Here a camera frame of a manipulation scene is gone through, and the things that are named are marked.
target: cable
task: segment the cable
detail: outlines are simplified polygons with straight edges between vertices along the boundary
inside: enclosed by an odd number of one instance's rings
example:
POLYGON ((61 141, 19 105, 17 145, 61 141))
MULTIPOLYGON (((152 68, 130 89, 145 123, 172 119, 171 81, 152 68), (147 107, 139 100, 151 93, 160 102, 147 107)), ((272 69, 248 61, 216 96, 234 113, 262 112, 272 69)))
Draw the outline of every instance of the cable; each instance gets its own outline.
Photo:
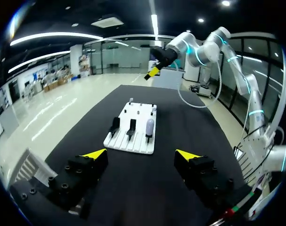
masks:
POLYGON ((277 127, 277 130, 279 130, 282 133, 282 140, 281 140, 281 143, 280 143, 280 145, 282 145, 283 141, 284 141, 284 130, 280 126, 277 127))
MULTIPOLYGON (((211 106, 212 104, 214 104, 214 103, 216 102, 216 100, 218 99, 218 97, 219 97, 219 95, 220 95, 221 87, 222 87, 221 71, 220 71, 218 62, 216 62, 216 63, 217 63, 218 72, 219 72, 219 89, 218 89, 218 93, 217 93, 215 99, 214 99, 210 104, 205 105, 205 106, 196 106, 196 105, 189 104, 187 101, 185 101, 185 99, 184 99, 184 98, 182 97, 182 95, 180 94, 180 87, 181 87, 181 84, 182 84, 182 82, 180 82, 179 85, 178 85, 177 92, 178 92, 178 94, 179 94, 179 97, 181 98, 181 100, 182 100, 185 104, 187 104, 187 105, 189 105, 189 106, 191 106, 191 107, 195 107, 195 108, 207 108, 207 107, 211 106)), ((175 64, 176 70, 178 71, 179 68, 178 68, 177 64, 176 64, 175 62, 174 62, 174 64, 175 64)))
POLYGON ((246 111, 246 116, 245 116, 245 123, 244 123, 243 130, 242 130, 242 133, 241 133, 241 136, 240 136, 240 140, 242 140, 243 134, 245 132, 245 126, 246 126, 246 122, 247 122, 248 113, 249 113, 249 110, 250 110, 251 99, 252 99, 252 94, 250 94, 250 97, 248 98, 247 111, 246 111))
POLYGON ((248 179, 254 172, 256 172, 256 170, 261 166, 263 165, 264 161, 267 159, 267 157, 269 156, 270 154, 270 151, 273 149, 274 145, 271 146, 269 152, 267 153, 267 155, 265 156, 265 158, 262 160, 262 162, 257 166, 256 169, 253 170, 253 172, 251 172, 246 178, 244 178, 243 180, 246 180, 248 179))

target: white tray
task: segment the white tray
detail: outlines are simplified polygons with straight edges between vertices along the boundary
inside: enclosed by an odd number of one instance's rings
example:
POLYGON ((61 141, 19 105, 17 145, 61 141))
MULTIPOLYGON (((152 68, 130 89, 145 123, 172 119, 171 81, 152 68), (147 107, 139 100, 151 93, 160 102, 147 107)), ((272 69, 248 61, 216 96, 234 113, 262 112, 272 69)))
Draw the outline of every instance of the white tray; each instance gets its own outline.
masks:
POLYGON ((153 108, 157 108, 156 105, 141 105, 141 103, 131 103, 129 105, 129 102, 127 102, 119 115, 120 128, 113 137, 111 137, 111 133, 108 133, 103 142, 104 146, 125 152, 152 154, 154 151, 156 128, 156 111, 151 115, 153 108), (130 128, 130 119, 136 119, 137 121, 135 133, 129 141, 126 133, 130 128), (146 137, 146 123, 148 119, 154 120, 153 135, 149 143, 146 137))

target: floor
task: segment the floor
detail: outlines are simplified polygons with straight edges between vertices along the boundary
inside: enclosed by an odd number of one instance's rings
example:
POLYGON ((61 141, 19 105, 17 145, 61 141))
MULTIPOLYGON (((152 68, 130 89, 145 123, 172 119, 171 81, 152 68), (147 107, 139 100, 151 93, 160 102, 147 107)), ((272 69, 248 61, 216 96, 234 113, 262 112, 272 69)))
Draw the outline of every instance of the floor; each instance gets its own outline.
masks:
MULTIPOLYGON (((47 93, 41 92, 25 103, 13 104, 19 127, 10 137, 0 137, 0 175, 5 185, 18 159, 27 147, 43 160, 50 154, 64 135, 100 100, 120 85, 151 86, 145 74, 102 74, 81 78, 47 93)), ((183 81, 182 90, 194 83, 183 81)), ((205 104, 213 99, 201 97, 205 104)), ((217 101, 210 108, 231 146, 238 144, 241 125, 217 101)))

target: black lever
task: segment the black lever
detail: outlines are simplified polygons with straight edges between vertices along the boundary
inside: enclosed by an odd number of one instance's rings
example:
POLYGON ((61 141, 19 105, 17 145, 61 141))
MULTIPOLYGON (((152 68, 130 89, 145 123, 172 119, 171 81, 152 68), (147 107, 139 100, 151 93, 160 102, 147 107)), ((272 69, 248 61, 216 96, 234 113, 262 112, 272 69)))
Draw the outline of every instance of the black lever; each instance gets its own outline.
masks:
POLYGON ((137 124, 137 121, 135 119, 130 119, 130 128, 126 133, 128 135, 128 140, 130 140, 132 135, 134 134, 136 124, 137 124))
POLYGON ((109 128, 109 132, 111 133, 111 137, 114 136, 115 132, 119 129, 119 127, 120 127, 120 118, 114 117, 113 125, 109 128))

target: black table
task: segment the black table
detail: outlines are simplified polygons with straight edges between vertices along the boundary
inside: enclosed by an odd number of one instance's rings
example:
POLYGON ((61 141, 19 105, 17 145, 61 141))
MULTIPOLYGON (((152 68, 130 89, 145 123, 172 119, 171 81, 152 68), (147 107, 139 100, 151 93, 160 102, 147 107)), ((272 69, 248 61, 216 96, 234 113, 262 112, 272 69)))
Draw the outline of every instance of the black table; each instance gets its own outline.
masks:
MULTIPOLYGON (((198 96, 182 92, 195 105, 198 96)), ((157 105, 155 150, 152 155, 108 150, 108 167, 96 188, 90 225, 205 225, 212 211, 189 191, 173 166, 175 149, 215 160, 218 170, 244 181, 233 150, 208 109, 192 108, 177 91, 153 87, 120 86, 93 107, 60 141, 46 163, 56 172, 67 159, 103 147, 115 116, 129 98, 157 105)))

